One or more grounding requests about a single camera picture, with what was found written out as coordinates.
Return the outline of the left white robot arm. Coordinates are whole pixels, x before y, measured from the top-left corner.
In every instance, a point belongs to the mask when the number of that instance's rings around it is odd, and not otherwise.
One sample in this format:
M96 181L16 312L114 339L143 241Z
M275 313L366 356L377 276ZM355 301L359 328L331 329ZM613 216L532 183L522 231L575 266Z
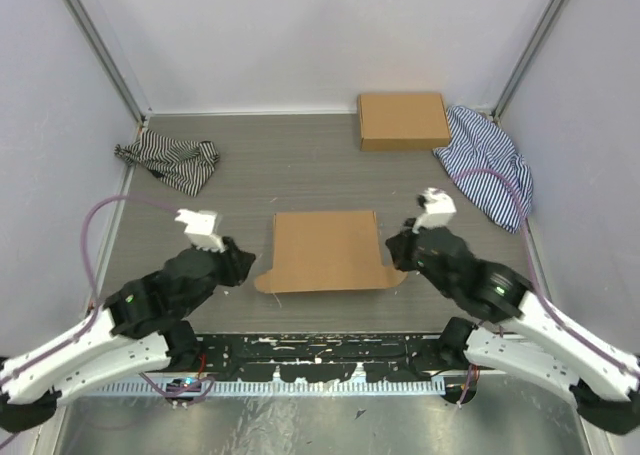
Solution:
M162 268L125 283L60 336L2 359L2 430L30 430L58 408L123 377L194 369L201 344L187 316L217 287L242 285L255 260L230 237L220 251L185 249Z

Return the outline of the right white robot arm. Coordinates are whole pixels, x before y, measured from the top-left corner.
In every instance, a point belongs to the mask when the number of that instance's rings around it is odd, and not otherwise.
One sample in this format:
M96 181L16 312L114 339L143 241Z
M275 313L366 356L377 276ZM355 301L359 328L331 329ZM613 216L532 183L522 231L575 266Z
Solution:
M614 435L639 427L639 358L574 324L506 265L476 257L449 229L403 228L385 242L396 269L424 276L467 313L438 348L451 369L497 369L548 390Z

